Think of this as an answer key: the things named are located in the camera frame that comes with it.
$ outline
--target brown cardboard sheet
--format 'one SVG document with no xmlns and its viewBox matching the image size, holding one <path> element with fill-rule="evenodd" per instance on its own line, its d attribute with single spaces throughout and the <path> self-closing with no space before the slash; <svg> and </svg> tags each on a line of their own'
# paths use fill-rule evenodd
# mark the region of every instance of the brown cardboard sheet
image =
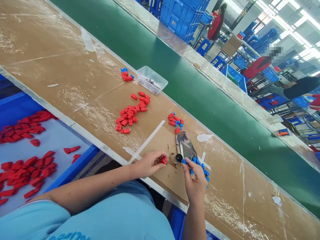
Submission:
<svg viewBox="0 0 320 240">
<path fill-rule="evenodd" d="M 175 128 L 168 125 L 167 116 L 176 112 L 183 118 L 183 130 L 211 167 L 206 220 L 228 238 L 319 239 L 318 219 L 216 136 L 199 142 L 198 135 L 212 133 L 165 95 L 149 93 L 148 111 L 138 113 L 130 135 L 116 132 L 119 112 L 138 103 L 130 98 L 131 93 L 148 91 L 137 81 L 124 82 L 120 68 L 127 66 L 106 50 L 104 54 L 88 52 L 81 31 L 47 2 L 3 0 L 0 26 L 2 68 L 123 159 L 132 157 L 126 149 L 138 151 L 140 156 L 156 149 L 175 153 Z M 187 204 L 180 165 L 169 162 L 151 178 Z M 282 199 L 281 207 L 273 202 L 273 196 Z"/>
</svg>

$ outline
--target clear plastic box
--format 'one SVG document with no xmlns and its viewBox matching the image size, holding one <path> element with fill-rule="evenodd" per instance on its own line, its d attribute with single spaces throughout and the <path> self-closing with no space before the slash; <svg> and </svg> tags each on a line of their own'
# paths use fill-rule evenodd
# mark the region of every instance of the clear plastic box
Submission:
<svg viewBox="0 0 320 240">
<path fill-rule="evenodd" d="M 139 84 L 155 95 L 159 94 L 168 84 L 167 80 L 148 66 L 144 66 L 137 70 L 137 75 Z"/>
</svg>

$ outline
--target left hand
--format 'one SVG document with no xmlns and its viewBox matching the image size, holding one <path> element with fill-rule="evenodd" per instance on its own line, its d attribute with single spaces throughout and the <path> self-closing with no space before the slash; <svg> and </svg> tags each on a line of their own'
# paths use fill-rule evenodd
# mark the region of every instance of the left hand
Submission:
<svg viewBox="0 0 320 240">
<path fill-rule="evenodd" d="M 168 158 L 163 151 L 148 152 L 144 157 L 135 164 L 132 164 L 134 178 L 144 178 L 153 175 L 159 169 L 165 167 L 165 164 L 158 163 L 162 158 Z"/>
</svg>

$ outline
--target light blue shirt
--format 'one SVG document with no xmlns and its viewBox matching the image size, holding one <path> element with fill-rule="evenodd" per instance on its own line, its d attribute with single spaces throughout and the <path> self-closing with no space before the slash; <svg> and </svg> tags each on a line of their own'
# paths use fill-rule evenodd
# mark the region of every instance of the light blue shirt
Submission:
<svg viewBox="0 0 320 240">
<path fill-rule="evenodd" d="M 28 203 L 0 218 L 0 236 L 5 240 L 174 240 L 167 218 L 137 181 L 120 185 L 74 216 L 50 200 Z"/>
</svg>

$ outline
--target person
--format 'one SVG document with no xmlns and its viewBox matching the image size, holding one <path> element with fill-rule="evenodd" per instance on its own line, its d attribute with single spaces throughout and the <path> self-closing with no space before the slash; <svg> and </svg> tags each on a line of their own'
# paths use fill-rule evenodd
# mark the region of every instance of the person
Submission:
<svg viewBox="0 0 320 240">
<path fill-rule="evenodd" d="M 82 178 L 40 196 L 0 218 L 3 239 L 174 239 L 164 214 L 138 181 L 166 165 L 163 151 L 147 153 L 140 161 Z M 183 237 L 206 237 L 204 195 L 208 182 L 202 167 L 183 164 L 189 198 Z M 190 176 L 193 169 L 195 178 Z"/>
<path fill-rule="evenodd" d="M 268 56 L 259 57 L 252 64 L 248 64 L 248 68 L 241 70 L 240 73 L 248 79 L 254 78 L 259 72 L 265 70 L 271 65 L 273 58 L 280 54 L 281 50 L 281 47 L 272 49 Z"/>
<path fill-rule="evenodd" d="M 320 85 L 320 74 L 311 77 L 307 76 L 289 83 L 283 87 L 277 87 L 274 84 L 268 85 L 264 88 L 261 88 L 258 91 L 255 91 L 251 94 L 252 97 L 257 97 L 267 93 L 276 93 L 286 100 L 291 100 L 296 97 L 299 97 L 303 94 L 309 93 L 315 90 Z"/>
<path fill-rule="evenodd" d="M 220 30 L 222 28 L 222 25 L 224 23 L 225 18 L 225 12 L 227 10 L 227 4 L 223 3 L 220 6 L 220 9 L 218 10 L 218 16 L 215 17 L 213 20 L 210 28 L 208 30 L 203 29 L 203 31 L 200 34 L 201 38 L 205 38 L 209 41 L 216 41 L 220 36 Z"/>
<path fill-rule="evenodd" d="M 309 107 L 313 110 L 320 110 L 320 94 L 310 94 L 310 93 L 306 93 L 304 94 L 304 96 L 306 97 L 314 97 L 316 98 L 315 100 L 313 100 L 310 104 Z"/>
</svg>

